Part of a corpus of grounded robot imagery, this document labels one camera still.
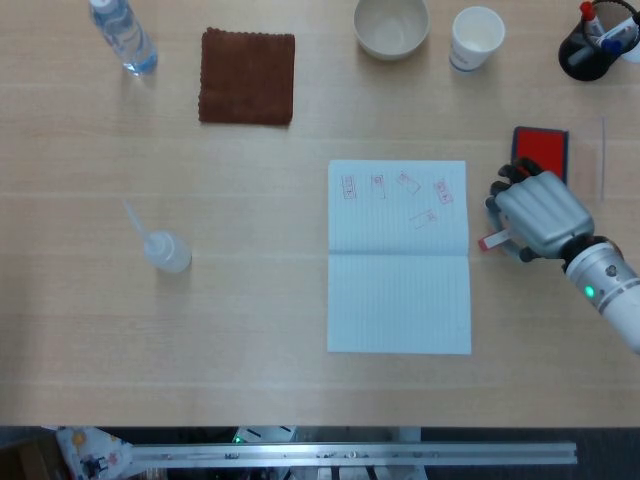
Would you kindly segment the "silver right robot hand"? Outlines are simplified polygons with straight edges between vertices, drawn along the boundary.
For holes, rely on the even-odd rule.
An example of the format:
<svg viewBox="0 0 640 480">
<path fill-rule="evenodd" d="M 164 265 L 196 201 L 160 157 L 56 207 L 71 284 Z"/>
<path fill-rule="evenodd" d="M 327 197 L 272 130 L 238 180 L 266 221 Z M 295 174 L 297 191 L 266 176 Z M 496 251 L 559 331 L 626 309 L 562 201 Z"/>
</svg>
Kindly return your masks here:
<svg viewBox="0 0 640 480">
<path fill-rule="evenodd" d="M 553 172 L 520 157 L 498 175 L 485 208 L 490 224 L 509 234 L 501 248 L 518 261 L 561 259 L 568 246 L 594 235 L 590 212 Z"/>
</svg>

